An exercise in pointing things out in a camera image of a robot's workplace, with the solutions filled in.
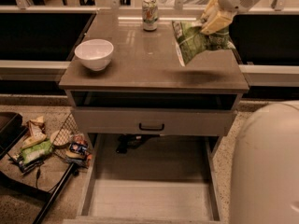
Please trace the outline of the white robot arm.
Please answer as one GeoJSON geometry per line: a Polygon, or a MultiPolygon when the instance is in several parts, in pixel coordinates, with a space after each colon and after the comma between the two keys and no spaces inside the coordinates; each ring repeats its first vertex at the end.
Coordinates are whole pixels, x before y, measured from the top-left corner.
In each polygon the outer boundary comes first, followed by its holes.
{"type": "Polygon", "coordinates": [[[264,106],[233,155],[228,224],[299,224],[299,102],[264,106]]]}

